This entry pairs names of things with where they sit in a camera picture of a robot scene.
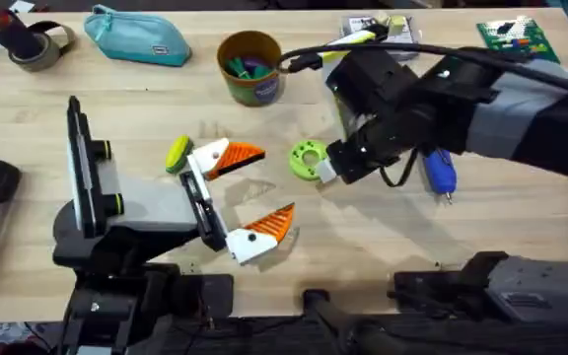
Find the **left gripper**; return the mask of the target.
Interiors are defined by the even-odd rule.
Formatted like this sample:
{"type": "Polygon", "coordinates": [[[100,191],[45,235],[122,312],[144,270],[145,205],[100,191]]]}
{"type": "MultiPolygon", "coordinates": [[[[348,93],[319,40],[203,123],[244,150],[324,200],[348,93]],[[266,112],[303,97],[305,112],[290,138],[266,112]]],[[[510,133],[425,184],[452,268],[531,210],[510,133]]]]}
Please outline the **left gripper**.
{"type": "MultiPolygon", "coordinates": [[[[253,144],[222,138],[196,148],[188,164],[211,181],[265,158],[253,144]]],[[[178,182],[121,177],[112,161],[69,160],[73,198],[53,223],[53,262],[76,272],[125,274],[199,238],[214,251],[227,247],[246,264],[276,249],[288,234],[295,204],[226,233],[193,172],[178,182]]]]}

